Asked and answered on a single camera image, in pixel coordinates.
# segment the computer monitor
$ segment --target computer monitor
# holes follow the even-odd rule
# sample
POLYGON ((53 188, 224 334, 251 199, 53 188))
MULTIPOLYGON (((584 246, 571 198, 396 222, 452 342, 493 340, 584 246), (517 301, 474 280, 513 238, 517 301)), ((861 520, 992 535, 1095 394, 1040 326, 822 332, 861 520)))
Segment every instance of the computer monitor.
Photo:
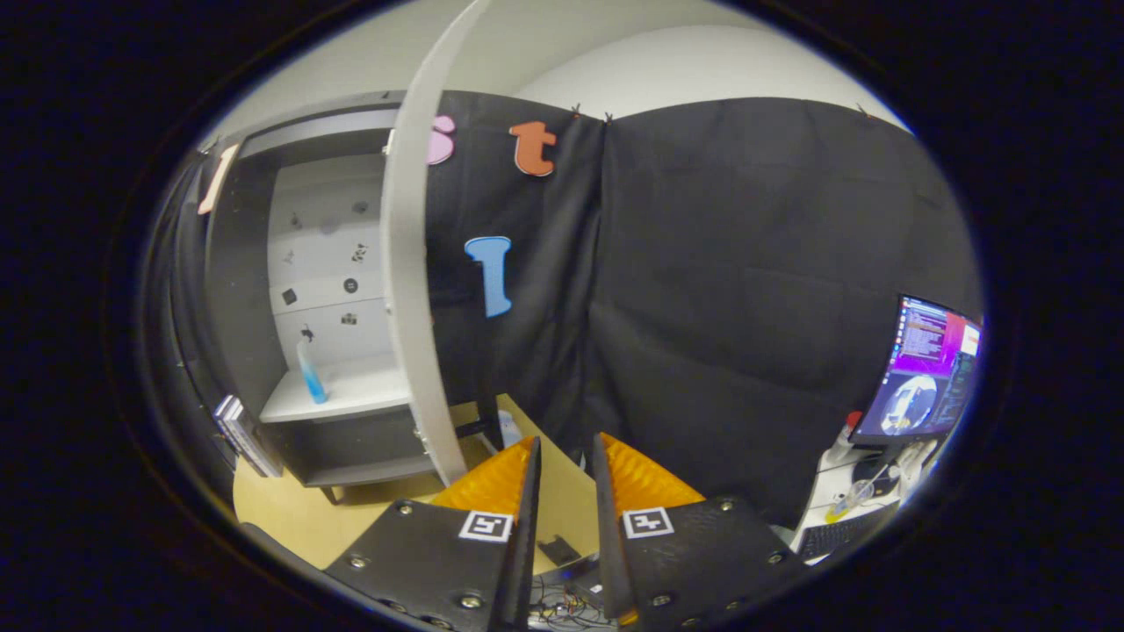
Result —
POLYGON ((949 433, 976 386, 982 327, 945 307, 903 296, 881 385, 851 442, 909 443, 949 433))

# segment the white desk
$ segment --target white desk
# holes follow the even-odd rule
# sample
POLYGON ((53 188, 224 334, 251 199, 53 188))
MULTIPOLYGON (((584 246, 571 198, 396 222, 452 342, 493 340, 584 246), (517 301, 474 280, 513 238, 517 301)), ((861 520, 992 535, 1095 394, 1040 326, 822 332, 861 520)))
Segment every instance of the white desk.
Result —
MULTIPOLYGON (((804 511, 800 524, 796 527, 796 535, 792 538, 792 542, 789 543, 789 548, 792 552, 799 551, 800 542, 804 540, 805 530, 827 524, 825 518, 828 509, 831 509, 835 503, 840 502, 844 495, 846 495, 847 490, 851 489, 851 475, 854 472, 854 464, 867 457, 877 454, 877 452, 869 450, 851 450, 841 459, 833 462, 827 459, 827 454, 830 452, 831 451, 825 451, 819 457, 819 467, 816 473, 816 481, 812 488, 812 495, 808 497, 808 507, 804 511)), ((900 497, 898 496, 898 487, 895 485, 895 487, 888 493, 881 496, 874 496, 865 503, 851 509, 851 512, 844 516, 844 520, 840 522, 856 518, 871 512, 877 512, 886 505, 890 505, 897 500, 900 500, 900 497)), ((827 556, 821 556, 818 558, 805 560, 805 563, 809 566, 816 565, 826 557, 827 556)))

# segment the black fabric backdrop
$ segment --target black fabric backdrop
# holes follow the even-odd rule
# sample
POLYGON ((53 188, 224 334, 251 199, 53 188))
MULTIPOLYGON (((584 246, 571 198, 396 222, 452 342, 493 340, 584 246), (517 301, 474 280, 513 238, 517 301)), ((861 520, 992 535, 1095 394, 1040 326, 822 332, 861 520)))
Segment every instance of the black fabric backdrop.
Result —
POLYGON ((491 341, 496 392, 568 452, 606 431, 795 526, 873 395, 898 294, 982 313, 953 192, 910 134, 859 111, 754 98, 606 125, 450 91, 438 114, 457 125, 427 199, 448 399, 474 399, 491 341), (558 136, 544 178, 514 164, 508 129, 529 120, 558 136), (464 243, 488 235, 513 242, 513 308, 483 325, 464 243))
POLYGON ((791 99, 608 127, 587 431, 795 526, 864 408, 898 292, 982 313, 954 196, 908 133, 791 99))
POLYGON ((437 110, 456 124, 453 155, 429 168, 426 242, 434 337, 450 404, 475 399, 474 371, 491 342, 496 392, 508 392, 555 442, 578 446, 581 363, 600 215, 604 124, 532 101, 446 91, 437 110), (541 120, 556 136, 540 178, 515 164, 514 125, 541 120), (481 324, 481 273, 464 253, 473 237, 511 240, 511 309, 481 324))

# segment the white wall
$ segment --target white wall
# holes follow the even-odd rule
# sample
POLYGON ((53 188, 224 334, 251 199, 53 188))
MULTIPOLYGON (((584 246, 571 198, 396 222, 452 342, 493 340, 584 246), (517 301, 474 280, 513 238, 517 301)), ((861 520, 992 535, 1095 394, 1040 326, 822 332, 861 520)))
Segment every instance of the white wall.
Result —
POLYGON ((550 70, 514 96, 598 118, 737 97, 825 101, 906 128, 845 72, 776 30, 685 26, 642 33, 550 70))
MULTIPOLYGON (((339 33, 250 89, 208 137, 320 101, 406 89, 469 1, 405 2, 339 33)), ((513 94, 593 48, 685 25, 769 28, 706 0, 493 0, 465 40, 446 88, 513 94)))

